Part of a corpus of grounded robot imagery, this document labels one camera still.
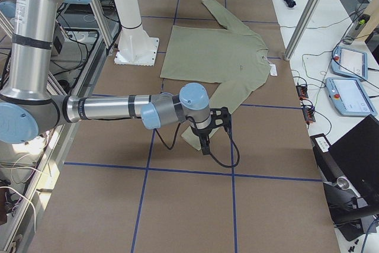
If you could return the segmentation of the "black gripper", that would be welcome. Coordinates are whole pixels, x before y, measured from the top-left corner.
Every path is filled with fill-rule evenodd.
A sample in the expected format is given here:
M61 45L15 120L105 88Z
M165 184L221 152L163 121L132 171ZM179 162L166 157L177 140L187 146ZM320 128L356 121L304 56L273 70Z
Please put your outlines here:
M203 155L210 155L210 133L219 127L224 128L228 137L231 137L231 114L227 107L211 108L210 109L210 122L204 127L200 128L198 123L191 120L191 130L200 139L201 151Z

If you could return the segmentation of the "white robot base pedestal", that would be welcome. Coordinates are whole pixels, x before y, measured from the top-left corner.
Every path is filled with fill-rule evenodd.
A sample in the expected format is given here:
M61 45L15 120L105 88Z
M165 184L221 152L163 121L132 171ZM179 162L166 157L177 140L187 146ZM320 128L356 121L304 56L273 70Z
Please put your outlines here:
M121 33L115 63L153 66L159 39L150 37L143 28L138 0L115 0Z

